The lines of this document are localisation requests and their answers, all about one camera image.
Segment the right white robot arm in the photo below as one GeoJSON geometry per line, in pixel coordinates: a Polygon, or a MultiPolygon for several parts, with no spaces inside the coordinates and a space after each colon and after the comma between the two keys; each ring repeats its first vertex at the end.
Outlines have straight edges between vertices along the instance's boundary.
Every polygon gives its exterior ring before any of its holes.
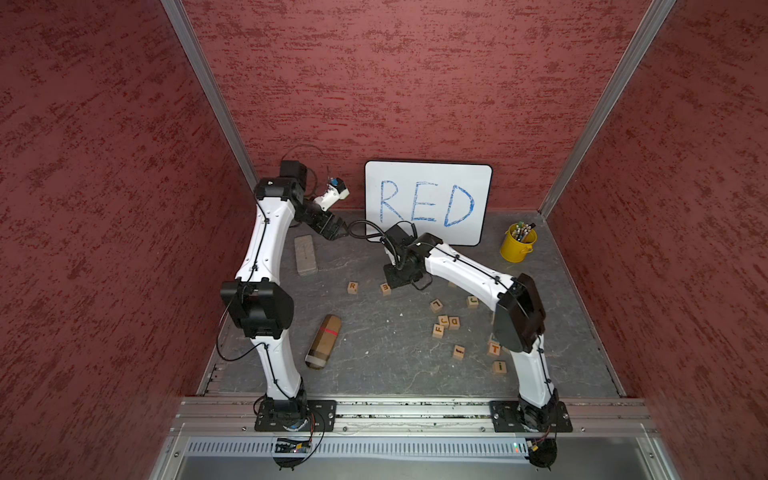
{"type": "Polygon", "coordinates": [[[556,420],[559,397],[544,353],[546,312],[533,278],[498,272],[428,234],[387,236],[382,244],[390,257],[384,272],[391,288],[439,277],[492,310],[493,335],[510,352],[518,378],[518,422],[528,431],[545,432],[556,420]]]}

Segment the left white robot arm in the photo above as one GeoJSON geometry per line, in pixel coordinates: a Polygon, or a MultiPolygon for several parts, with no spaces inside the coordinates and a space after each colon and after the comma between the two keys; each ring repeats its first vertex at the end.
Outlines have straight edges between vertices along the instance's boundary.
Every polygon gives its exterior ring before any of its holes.
{"type": "Polygon", "coordinates": [[[293,298],[280,286],[280,265],[288,230],[305,224],[328,240],[343,235],[344,221],[331,207],[349,195],[343,180],[332,178],[325,193],[305,197],[302,180],[280,176],[256,187],[257,216],[241,267],[221,285],[225,315],[253,344],[266,378],[256,426],[302,431],[312,424],[303,379],[293,358],[289,329],[293,298]]]}

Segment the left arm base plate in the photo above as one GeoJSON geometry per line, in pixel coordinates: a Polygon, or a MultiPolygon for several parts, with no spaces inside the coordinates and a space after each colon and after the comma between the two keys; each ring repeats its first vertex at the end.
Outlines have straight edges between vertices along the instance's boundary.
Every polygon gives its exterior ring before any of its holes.
{"type": "Polygon", "coordinates": [[[334,429],[334,400],[289,401],[264,399],[256,410],[256,432],[323,433],[334,429]]]}

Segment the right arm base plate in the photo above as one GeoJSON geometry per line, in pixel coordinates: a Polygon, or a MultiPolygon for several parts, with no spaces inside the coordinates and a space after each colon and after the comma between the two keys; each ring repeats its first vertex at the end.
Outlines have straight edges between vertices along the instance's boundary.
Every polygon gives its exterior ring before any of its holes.
{"type": "Polygon", "coordinates": [[[490,401],[490,418],[496,433],[572,433],[573,425],[563,402],[542,408],[519,401],[490,401]]]}

